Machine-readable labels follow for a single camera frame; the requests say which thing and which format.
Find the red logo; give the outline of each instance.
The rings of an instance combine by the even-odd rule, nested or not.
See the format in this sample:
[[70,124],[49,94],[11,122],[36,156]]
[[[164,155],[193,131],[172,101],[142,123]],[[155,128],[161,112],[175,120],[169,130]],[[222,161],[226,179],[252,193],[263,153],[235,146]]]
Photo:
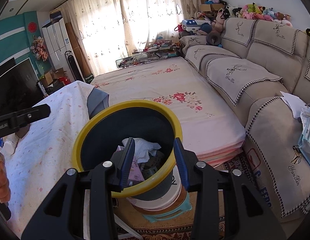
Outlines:
[[31,33],[34,33],[35,31],[37,31],[37,24],[34,22],[30,22],[28,24],[28,31]]
[[261,164],[261,159],[253,148],[248,151],[247,159],[253,171],[256,170]]

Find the teal stool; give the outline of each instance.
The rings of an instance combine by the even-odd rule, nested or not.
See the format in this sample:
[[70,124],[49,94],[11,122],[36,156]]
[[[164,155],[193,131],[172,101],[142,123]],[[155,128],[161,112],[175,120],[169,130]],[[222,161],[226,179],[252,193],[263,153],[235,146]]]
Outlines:
[[187,193],[186,199],[184,200],[184,202],[177,208],[175,208],[174,210],[170,211],[170,212],[166,212],[164,214],[160,214],[160,215],[144,215],[143,217],[146,218],[149,222],[154,223],[157,221],[164,221],[164,220],[169,220],[169,219],[173,219],[175,217],[180,216],[181,214],[185,213],[186,211],[189,211],[192,209],[191,203],[190,203],[190,196]]

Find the beige sofa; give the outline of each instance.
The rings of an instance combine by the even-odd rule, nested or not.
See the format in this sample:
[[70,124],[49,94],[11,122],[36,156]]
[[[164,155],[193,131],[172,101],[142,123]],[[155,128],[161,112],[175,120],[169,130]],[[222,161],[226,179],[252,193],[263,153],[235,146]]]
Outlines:
[[[211,85],[246,127],[248,136],[244,151],[261,194],[289,237],[300,226],[308,212],[306,207],[310,206],[310,172],[309,167],[302,168],[306,170],[301,175],[304,181],[302,189],[291,186],[290,183],[296,184],[296,176],[292,177],[291,172],[286,174],[287,167],[293,163],[296,167],[307,165],[304,160],[302,164],[296,164],[293,158],[296,155],[293,146],[297,145],[302,125],[293,118],[288,106],[276,97],[282,96],[282,91],[294,94],[310,104],[310,38],[302,31],[285,28],[289,27],[274,22],[229,18],[224,23],[221,35],[223,48],[207,45],[206,36],[186,36],[180,42],[185,59],[208,82],[207,66],[212,59],[222,57],[247,59],[282,77],[282,82],[263,81],[249,85],[236,106],[223,90],[212,83]],[[281,38],[280,46],[276,44],[277,40],[274,41],[276,38]],[[294,193],[288,193],[290,190],[298,193],[295,196]],[[295,207],[294,202],[299,201],[298,199],[301,199],[301,204]]]

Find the hanging flower bouquet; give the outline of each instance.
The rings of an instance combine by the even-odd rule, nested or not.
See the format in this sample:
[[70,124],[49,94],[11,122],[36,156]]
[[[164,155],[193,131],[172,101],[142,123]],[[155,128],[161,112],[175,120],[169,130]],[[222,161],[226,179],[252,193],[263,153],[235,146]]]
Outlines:
[[34,36],[33,45],[30,47],[33,53],[36,55],[36,59],[40,60],[42,58],[43,61],[48,59],[48,53],[46,52],[46,47],[44,45],[44,38]]

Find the brown rug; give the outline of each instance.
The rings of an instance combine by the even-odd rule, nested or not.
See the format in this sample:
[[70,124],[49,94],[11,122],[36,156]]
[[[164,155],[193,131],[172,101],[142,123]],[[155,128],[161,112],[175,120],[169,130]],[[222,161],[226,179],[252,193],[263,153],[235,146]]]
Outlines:
[[[231,161],[218,166],[216,169],[220,171],[239,169],[243,171],[254,184],[256,184],[246,156],[243,153],[236,156]],[[150,223],[141,213],[136,211],[125,198],[118,199],[119,205],[117,209],[114,209],[114,213],[128,226],[142,235],[144,240],[189,240],[193,228],[196,196],[197,193],[190,193],[190,202],[193,207],[192,210],[167,221]],[[223,238],[223,232],[225,231],[225,214],[222,191],[219,191],[219,203],[219,228],[221,232],[220,236]],[[124,230],[119,230],[118,232],[123,234],[127,233]]]

